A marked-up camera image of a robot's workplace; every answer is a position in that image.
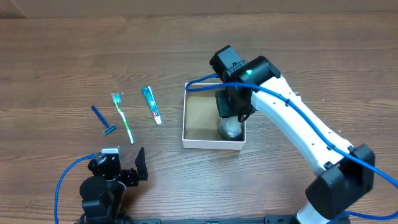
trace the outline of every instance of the green toothbrush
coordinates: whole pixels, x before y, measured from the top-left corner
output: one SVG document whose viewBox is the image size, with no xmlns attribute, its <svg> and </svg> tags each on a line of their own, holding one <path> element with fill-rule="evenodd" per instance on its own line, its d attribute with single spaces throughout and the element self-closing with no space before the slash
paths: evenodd
<svg viewBox="0 0 398 224">
<path fill-rule="evenodd" d="M 119 112 L 120 116 L 123 119 L 124 125 L 126 127 L 128 135 L 129 135 L 130 142 L 131 142 L 131 144 L 134 144 L 134 139 L 132 138 L 132 134 L 131 134 L 129 125 L 127 124 L 126 118 L 124 117 L 124 113 L 118 106 L 118 104 L 120 102 L 122 102 L 122 99 L 120 98 L 119 93 L 112 93 L 112 100 L 113 100 L 114 105 L 116 106 L 116 109 L 118 109 L 118 112 Z"/>
</svg>

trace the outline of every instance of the open box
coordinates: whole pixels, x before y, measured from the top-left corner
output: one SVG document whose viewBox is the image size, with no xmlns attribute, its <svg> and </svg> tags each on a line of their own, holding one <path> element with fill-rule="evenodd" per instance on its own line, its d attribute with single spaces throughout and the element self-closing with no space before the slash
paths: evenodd
<svg viewBox="0 0 398 224">
<path fill-rule="evenodd" d="M 190 88 L 208 85 L 214 85 L 214 83 L 194 83 Z M 187 92 L 185 90 L 182 123 L 184 148 L 241 150 L 246 142 L 246 122 L 242 125 L 243 138 L 240 141 L 227 141 L 218 134 L 218 121 L 221 118 L 218 116 L 216 91 Z"/>
</svg>

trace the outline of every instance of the robotic arm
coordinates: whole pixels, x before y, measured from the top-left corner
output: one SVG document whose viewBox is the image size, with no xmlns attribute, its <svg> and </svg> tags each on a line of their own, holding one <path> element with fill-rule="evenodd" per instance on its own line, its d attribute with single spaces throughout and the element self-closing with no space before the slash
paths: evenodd
<svg viewBox="0 0 398 224">
<path fill-rule="evenodd" d="M 237 116 L 239 121 L 244 121 L 258 110 L 282 130 L 307 160 L 317 179 L 306 190 L 308 205 L 295 216 L 299 223 L 328 223 L 372 189 L 373 172 L 332 150 L 288 102 L 302 111 L 336 148 L 373 166 L 372 150 L 366 145 L 355 149 L 326 126 L 268 59 L 259 56 L 247 63 L 228 45 L 215 53 L 210 65 L 224 83 L 260 86 L 287 99 L 281 101 L 264 91 L 232 85 L 216 93 L 220 117 Z"/>
</svg>

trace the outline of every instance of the toothpaste tube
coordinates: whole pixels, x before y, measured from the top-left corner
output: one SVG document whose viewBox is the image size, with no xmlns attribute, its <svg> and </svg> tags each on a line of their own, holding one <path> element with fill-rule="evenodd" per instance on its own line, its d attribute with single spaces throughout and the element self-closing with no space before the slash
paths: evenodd
<svg viewBox="0 0 398 224">
<path fill-rule="evenodd" d="M 150 110 L 152 111 L 152 114 L 154 115 L 156 124 L 162 124 L 162 119 L 160 118 L 160 113 L 159 113 L 159 110 L 157 109 L 155 99 L 154 99 L 154 94 L 152 93 L 150 86 L 144 87 L 141 90 L 145 96 L 145 99 L 148 102 L 148 105 L 150 107 Z"/>
</svg>

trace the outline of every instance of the table surface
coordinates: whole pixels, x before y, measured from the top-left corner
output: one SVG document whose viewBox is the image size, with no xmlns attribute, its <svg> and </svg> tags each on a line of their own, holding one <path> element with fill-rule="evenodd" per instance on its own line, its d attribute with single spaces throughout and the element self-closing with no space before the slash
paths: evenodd
<svg viewBox="0 0 398 224">
<path fill-rule="evenodd" d="M 270 59 L 315 114 L 355 146 L 369 144 L 377 166 L 397 178 L 397 21 L 395 12 L 0 20 L 0 223 L 53 223 L 61 173 L 107 146 L 122 147 L 126 169 L 145 147 L 149 180 L 123 203 L 132 217 L 263 217 L 303 207 L 315 177 L 262 114 L 247 121 L 240 152 L 182 147 L 184 83 L 212 73 L 209 59 L 227 44 L 246 60 Z M 141 93 L 149 85 L 160 126 Z M 91 105 L 117 130 L 104 136 Z M 63 181 L 61 223 L 83 213 L 86 166 Z M 387 215 L 397 196 L 377 176 L 350 209 Z"/>
</svg>

